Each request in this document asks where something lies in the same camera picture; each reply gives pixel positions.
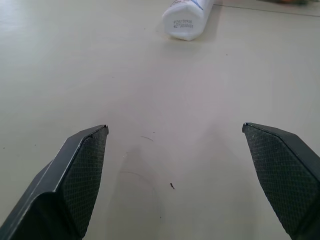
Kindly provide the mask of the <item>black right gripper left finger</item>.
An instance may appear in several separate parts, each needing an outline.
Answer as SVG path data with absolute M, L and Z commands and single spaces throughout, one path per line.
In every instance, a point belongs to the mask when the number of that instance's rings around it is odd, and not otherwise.
M 31 181 L 0 226 L 0 240 L 82 240 L 99 193 L 107 125 L 82 130 Z

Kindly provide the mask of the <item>white squeeze tube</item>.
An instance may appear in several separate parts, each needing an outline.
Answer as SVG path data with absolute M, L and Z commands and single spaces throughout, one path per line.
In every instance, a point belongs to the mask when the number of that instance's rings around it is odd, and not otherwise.
M 215 0 L 175 0 L 163 13 L 164 32 L 176 39 L 192 41 L 207 24 Z

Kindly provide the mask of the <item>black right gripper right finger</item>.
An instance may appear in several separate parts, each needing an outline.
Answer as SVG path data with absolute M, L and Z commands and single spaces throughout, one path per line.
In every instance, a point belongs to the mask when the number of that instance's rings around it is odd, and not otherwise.
M 263 192 L 291 240 L 320 240 L 320 157 L 296 134 L 242 126 Z

